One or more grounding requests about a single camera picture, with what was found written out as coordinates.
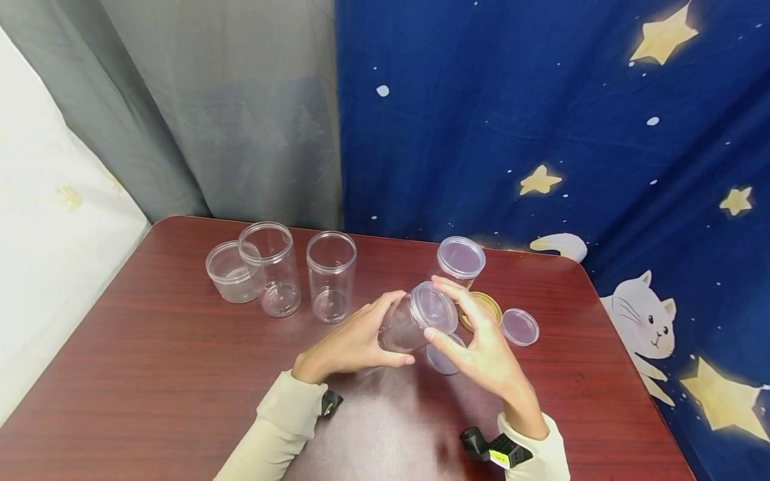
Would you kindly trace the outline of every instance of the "crescent moon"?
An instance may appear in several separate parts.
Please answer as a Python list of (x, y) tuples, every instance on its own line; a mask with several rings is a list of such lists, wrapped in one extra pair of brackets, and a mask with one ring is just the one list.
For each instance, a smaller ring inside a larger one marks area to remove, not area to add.
[(551, 234), (535, 239), (530, 244), (534, 251), (556, 251), (562, 257), (568, 257), (578, 264), (588, 254), (588, 247), (580, 237), (567, 232), (563, 234)]

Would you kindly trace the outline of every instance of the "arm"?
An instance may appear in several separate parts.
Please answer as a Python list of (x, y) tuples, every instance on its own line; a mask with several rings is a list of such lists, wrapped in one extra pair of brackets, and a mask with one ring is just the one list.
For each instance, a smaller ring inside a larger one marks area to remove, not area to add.
[(215, 481), (278, 481), (313, 438), (326, 385), (307, 384), (282, 372), (256, 408), (256, 421)]
[(533, 459), (506, 471), (505, 479), (568, 481), (561, 434), (554, 420), (540, 411), (535, 391), (500, 327), (466, 289), (436, 276), (433, 282), (437, 290), (457, 301), (465, 311), (474, 328), (474, 340), (464, 348), (436, 329), (426, 329), (426, 338), (462, 373), (502, 399), (503, 412), (497, 417), (500, 432), (532, 452)]
[(323, 381), (335, 372), (414, 364), (408, 354), (385, 352), (377, 333), (388, 308), (406, 293), (387, 292), (346, 319), (340, 327), (296, 358), (256, 408), (256, 421), (222, 466), (215, 481), (279, 481), (292, 459), (313, 438), (326, 392)]

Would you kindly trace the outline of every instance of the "star print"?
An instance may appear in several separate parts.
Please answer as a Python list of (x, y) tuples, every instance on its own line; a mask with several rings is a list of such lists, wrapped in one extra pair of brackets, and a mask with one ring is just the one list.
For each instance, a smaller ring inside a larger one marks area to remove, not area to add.
[(746, 187), (743, 190), (730, 189), (725, 200), (720, 202), (719, 208), (729, 210), (732, 216), (736, 216), (744, 210), (751, 210), (752, 204), (748, 201), (748, 195), (751, 193), (751, 187)]
[(554, 175), (548, 175), (548, 169), (545, 165), (541, 165), (532, 172), (532, 175), (521, 181), (521, 192), (519, 195), (524, 195), (534, 190), (541, 194), (548, 194), (551, 191), (551, 186), (561, 182), (561, 177)]
[(752, 410), (759, 388), (726, 379), (703, 358), (698, 358), (698, 374), (679, 382), (701, 404), (712, 431), (736, 426), (770, 443), (770, 437)]
[(666, 63), (679, 45), (698, 34), (697, 30), (687, 25), (689, 8), (688, 3), (665, 20), (643, 24), (641, 31), (644, 40), (629, 60), (652, 57), (660, 65)]

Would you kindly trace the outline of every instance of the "clear plastic jar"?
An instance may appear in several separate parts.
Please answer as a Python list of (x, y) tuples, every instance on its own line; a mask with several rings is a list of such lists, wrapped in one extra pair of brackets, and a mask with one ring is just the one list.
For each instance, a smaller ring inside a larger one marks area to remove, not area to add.
[(470, 239), (454, 235), (444, 239), (438, 246), (431, 274), (469, 288), (486, 264), (487, 257), (481, 246)]
[(238, 237), (241, 258), (270, 317), (287, 317), (300, 308), (302, 295), (291, 232), (277, 222), (258, 222)]
[(457, 309), (449, 296), (430, 282), (412, 289), (391, 306), (380, 327), (380, 347), (392, 352), (413, 352), (427, 344), (423, 331), (434, 327), (447, 334), (457, 329)]
[(243, 304), (259, 295), (238, 252), (238, 241), (224, 242), (211, 249), (206, 257), (206, 271), (227, 302)]
[(356, 253), (356, 243), (342, 232), (320, 232), (307, 243), (313, 314), (327, 324), (337, 324), (350, 314)]

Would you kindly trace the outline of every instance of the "beige sleeve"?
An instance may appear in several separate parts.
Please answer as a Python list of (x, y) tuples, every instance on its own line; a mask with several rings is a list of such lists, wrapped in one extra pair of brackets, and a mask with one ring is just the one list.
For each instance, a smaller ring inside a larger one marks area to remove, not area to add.
[(215, 481), (279, 481), (292, 459), (313, 438), (321, 398), (327, 390), (297, 381), (291, 371), (278, 376), (256, 408), (246, 432)]
[(542, 441), (537, 441), (514, 431), (503, 413), (497, 416), (500, 432), (519, 446), (529, 449), (533, 456), (532, 459), (506, 471), (505, 481), (569, 481), (570, 470), (567, 467), (567, 455), (564, 453), (564, 440), (556, 422), (545, 414), (543, 419), (548, 426), (548, 436)]

